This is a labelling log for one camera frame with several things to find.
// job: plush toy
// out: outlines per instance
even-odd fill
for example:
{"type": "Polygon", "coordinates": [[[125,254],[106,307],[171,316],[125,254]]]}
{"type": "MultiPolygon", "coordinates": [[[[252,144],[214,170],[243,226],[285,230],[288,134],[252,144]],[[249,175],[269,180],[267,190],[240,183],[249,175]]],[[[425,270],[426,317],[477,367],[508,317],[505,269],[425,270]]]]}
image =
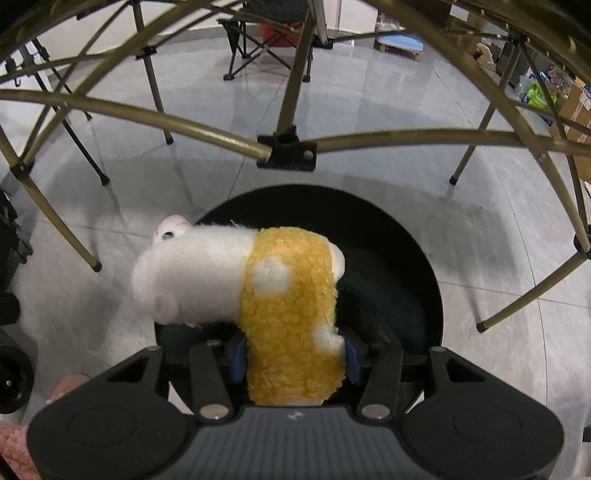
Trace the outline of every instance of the plush toy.
{"type": "Polygon", "coordinates": [[[319,405],[345,377],[335,328],[345,258],[299,228],[191,226],[167,218],[132,274],[158,323],[235,322],[248,343],[248,388],[258,405],[319,405]]]}

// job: gray floor tile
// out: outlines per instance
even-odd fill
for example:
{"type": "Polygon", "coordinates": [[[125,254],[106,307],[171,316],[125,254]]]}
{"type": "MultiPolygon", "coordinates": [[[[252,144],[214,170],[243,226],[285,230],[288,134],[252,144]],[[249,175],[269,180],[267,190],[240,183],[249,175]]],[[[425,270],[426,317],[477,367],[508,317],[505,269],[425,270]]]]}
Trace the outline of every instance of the gray floor tile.
{"type": "Polygon", "coordinates": [[[548,362],[548,407],[565,429],[552,478],[591,475],[591,452],[581,444],[591,424],[591,310],[540,300],[548,362]]]}
{"type": "Polygon", "coordinates": [[[516,296],[440,284],[443,345],[530,397],[546,403],[544,336],[536,303],[485,333],[476,323],[516,296]]]}

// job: pink fabric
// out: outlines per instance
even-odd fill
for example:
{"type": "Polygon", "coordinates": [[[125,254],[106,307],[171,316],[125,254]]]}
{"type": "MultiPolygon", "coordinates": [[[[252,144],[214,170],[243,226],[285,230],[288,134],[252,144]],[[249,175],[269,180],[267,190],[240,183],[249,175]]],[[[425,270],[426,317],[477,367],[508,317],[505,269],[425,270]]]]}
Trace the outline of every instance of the pink fabric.
{"type": "Polygon", "coordinates": [[[21,480],[40,480],[27,450],[27,427],[0,421],[0,453],[21,480]]]}
{"type": "MultiPolygon", "coordinates": [[[[61,379],[49,402],[55,402],[88,380],[84,375],[68,375],[61,379]]],[[[20,480],[41,480],[27,450],[27,427],[0,421],[0,454],[20,480]]]]}

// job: camping chair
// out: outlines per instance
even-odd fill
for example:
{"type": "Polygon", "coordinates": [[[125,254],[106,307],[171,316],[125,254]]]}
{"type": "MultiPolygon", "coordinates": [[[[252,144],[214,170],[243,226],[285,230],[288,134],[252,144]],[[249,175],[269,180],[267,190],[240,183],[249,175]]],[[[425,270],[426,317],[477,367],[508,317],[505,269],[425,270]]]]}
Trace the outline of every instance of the camping chair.
{"type": "MultiPolygon", "coordinates": [[[[219,19],[218,23],[226,30],[230,50],[232,51],[230,68],[228,68],[228,73],[223,76],[223,79],[233,80],[239,71],[246,68],[248,64],[256,60],[265,51],[291,70],[291,65],[273,52],[271,47],[276,46],[282,40],[294,48],[297,47],[290,40],[289,35],[297,34],[293,25],[302,24],[306,19],[307,11],[307,0],[249,0],[242,4],[242,8],[237,10],[232,18],[219,19]],[[267,25],[273,29],[274,34],[264,41],[259,41],[246,31],[247,22],[267,25]],[[247,50],[247,39],[255,44],[255,48],[251,51],[247,50]],[[240,52],[242,59],[246,61],[236,70],[232,71],[236,59],[236,51],[240,52]]],[[[303,82],[307,83],[310,81],[311,64],[312,46],[310,46],[308,53],[308,64],[306,73],[302,79],[303,82]]]]}

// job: black plastic connector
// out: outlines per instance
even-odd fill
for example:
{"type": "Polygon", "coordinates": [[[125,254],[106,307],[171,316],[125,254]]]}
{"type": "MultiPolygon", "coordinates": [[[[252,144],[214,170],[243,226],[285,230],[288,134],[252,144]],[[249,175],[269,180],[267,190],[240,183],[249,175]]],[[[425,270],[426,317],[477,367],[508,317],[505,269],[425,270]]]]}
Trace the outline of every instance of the black plastic connector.
{"type": "Polygon", "coordinates": [[[316,168],[316,144],[300,142],[295,125],[284,135],[259,135],[256,140],[273,149],[269,160],[256,161],[259,168],[298,171],[314,171],[316,168]]]}
{"type": "MultiPolygon", "coordinates": [[[[17,71],[17,62],[15,62],[12,57],[8,57],[6,59],[4,66],[6,67],[6,73],[8,73],[8,74],[17,71]]],[[[19,79],[14,79],[14,86],[20,87],[21,81],[19,79]]]]}
{"type": "Polygon", "coordinates": [[[144,48],[142,48],[142,53],[135,56],[135,59],[142,60],[146,57],[154,55],[155,53],[158,53],[156,47],[154,47],[153,45],[146,45],[144,48]]]}
{"type": "Polygon", "coordinates": [[[24,180],[29,177],[32,169],[32,165],[25,165],[23,162],[19,162],[10,168],[10,172],[15,176],[17,180],[24,180]]]}
{"type": "Polygon", "coordinates": [[[335,43],[332,41],[331,38],[329,38],[326,45],[323,45],[322,42],[320,42],[320,39],[315,35],[314,40],[312,41],[312,46],[314,48],[323,48],[324,50],[332,50],[333,47],[335,46],[335,43]]]}
{"type": "MultiPolygon", "coordinates": [[[[591,225],[587,225],[587,238],[589,239],[589,242],[591,243],[591,225]]],[[[591,250],[589,250],[588,252],[586,252],[585,250],[583,250],[583,247],[581,246],[581,242],[579,242],[579,239],[577,238],[577,236],[574,236],[573,239],[573,245],[574,247],[577,249],[577,252],[579,252],[581,255],[583,255],[587,260],[591,259],[591,250]]]]}

